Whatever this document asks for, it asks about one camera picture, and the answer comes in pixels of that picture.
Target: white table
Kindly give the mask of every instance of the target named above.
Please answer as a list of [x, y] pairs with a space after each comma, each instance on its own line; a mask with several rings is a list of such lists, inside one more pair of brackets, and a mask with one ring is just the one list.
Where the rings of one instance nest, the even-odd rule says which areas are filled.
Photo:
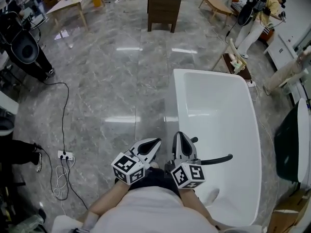
[[61, 11], [63, 9], [66, 8], [70, 8], [70, 7], [74, 7], [77, 6], [78, 10], [79, 10], [79, 14], [81, 16], [81, 19], [83, 21], [83, 24], [86, 28], [86, 30], [88, 31], [88, 26], [86, 23], [86, 19], [83, 15], [83, 9], [91, 2], [92, 0], [60, 0], [52, 9], [50, 9], [47, 14], [52, 14], [54, 17], [54, 21], [56, 26], [58, 27], [59, 31], [60, 31], [60, 25], [56, 16], [56, 13], [58, 11]]

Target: white bathtub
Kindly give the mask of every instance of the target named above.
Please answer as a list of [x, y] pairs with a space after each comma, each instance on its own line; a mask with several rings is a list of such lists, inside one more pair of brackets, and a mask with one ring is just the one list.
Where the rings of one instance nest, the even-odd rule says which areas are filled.
[[204, 166], [207, 181], [195, 193], [214, 220], [235, 227], [251, 225], [260, 199], [261, 153], [245, 80], [238, 75], [174, 69], [165, 97], [165, 120], [169, 159], [177, 131], [199, 138], [195, 146], [201, 160], [233, 154], [228, 162]]

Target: power strip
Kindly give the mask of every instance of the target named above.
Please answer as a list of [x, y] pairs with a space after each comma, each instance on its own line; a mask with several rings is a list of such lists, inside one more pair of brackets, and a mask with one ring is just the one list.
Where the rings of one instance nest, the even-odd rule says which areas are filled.
[[255, 83], [255, 81], [253, 81], [253, 82], [246, 82], [247, 83], [247, 86], [248, 86], [248, 88], [251, 88], [251, 87], [255, 87], [256, 86], [256, 83]]
[[64, 159], [64, 160], [66, 160], [66, 157], [68, 157], [69, 161], [73, 161], [73, 153], [72, 152], [65, 152], [65, 153], [66, 153], [66, 155], [64, 155], [63, 151], [59, 150], [57, 157], [59, 159], [61, 159], [61, 156], [62, 156], [62, 159]]

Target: white shirt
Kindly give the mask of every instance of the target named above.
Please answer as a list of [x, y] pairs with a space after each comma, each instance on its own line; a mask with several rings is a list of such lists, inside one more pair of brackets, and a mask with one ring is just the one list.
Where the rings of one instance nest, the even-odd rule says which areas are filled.
[[[64, 220], [54, 221], [52, 233], [65, 232]], [[72, 219], [68, 218], [72, 228]], [[115, 208], [99, 218], [91, 233], [217, 233], [205, 217], [184, 207], [172, 191], [158, 186], [128, 192]]]

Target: box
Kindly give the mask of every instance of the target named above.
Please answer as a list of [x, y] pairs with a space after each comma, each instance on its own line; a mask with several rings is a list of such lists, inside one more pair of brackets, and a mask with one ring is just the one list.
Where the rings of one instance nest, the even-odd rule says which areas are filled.
[[303, 217], [310, 199], [310, 190], [300, 189], [279, 203], [271, 216], [268, 233], [288, 233]]

